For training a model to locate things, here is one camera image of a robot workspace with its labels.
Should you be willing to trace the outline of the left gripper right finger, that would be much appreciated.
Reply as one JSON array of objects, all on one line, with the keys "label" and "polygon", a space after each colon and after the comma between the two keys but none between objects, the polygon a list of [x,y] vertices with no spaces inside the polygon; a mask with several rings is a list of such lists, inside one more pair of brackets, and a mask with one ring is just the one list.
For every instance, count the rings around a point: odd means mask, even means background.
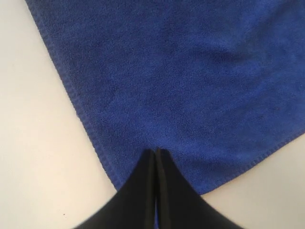
[{"label": "left gripper right finger", "polygon": [[157,212],[160,229],[234,229],[236,224],[215,210],[192,188],[170,152],[155,153],[158,181]]}]

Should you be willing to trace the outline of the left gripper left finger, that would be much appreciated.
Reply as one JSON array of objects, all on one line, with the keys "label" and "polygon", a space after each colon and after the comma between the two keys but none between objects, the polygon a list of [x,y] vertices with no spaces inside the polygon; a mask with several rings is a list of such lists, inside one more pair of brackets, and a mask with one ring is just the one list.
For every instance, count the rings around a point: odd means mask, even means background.
[{"label": "left gripper left finger", "polygon": [[155,223],[155,154],[144,150],[118,192],[77,229],[153,229]]}]

